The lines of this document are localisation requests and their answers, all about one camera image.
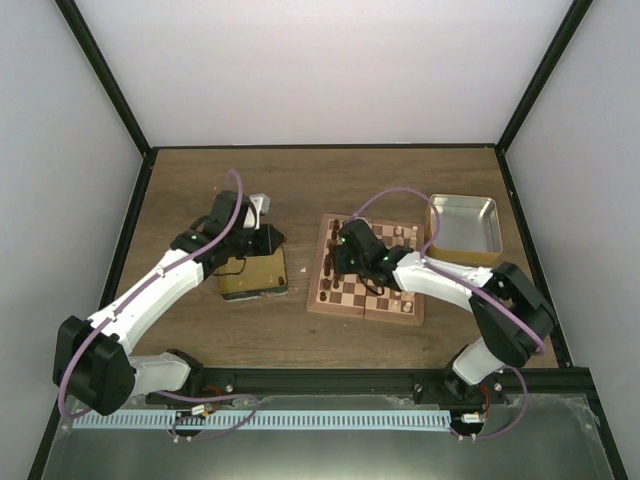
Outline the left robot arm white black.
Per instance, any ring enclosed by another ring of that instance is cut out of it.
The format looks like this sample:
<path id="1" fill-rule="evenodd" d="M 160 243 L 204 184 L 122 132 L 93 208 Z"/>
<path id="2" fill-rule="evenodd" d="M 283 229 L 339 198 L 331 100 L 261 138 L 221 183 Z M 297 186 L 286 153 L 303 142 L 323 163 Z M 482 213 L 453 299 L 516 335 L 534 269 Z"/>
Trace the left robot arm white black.
<path id="1" fill-rule="evenodd" d="M 179 350 L 135 356 L 147 330 L 181 297 L 231 259 L 266 257 L 280 251 L 284 235 L 262 222 L 270 206 L 265 194 L 223 191 L 209 214 L 170 244 L 161 260 L 133 287 L 87 319 L 71 316 L 57 334 L 53 381 L 58 406 L 73 396 L 101 415 L 132 397 L 170 392 L 181 403 L 204 392 L 202 364 Z"/>

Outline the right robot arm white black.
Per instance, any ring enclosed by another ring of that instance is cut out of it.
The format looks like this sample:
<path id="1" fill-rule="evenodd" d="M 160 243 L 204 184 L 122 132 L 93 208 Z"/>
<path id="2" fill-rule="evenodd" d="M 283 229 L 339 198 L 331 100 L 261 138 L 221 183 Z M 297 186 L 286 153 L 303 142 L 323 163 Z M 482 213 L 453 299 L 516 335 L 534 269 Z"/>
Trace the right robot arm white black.
<path id="1" fill-rule="evenodd" d="M 357 275 L 376 294 L 421 294 L 473 314 L 480 338 L 454 356 L 444 374 L 445 393 L 451 400 L 468 402 L 487 376 L 505 367 L 520 368 L 545 352 L 544 340 L 558 319 L 516 265 L 467 267 L 410 247 L 388 248 L 362 218 L 343 223 L 337 235 L 338 273 Z"/>

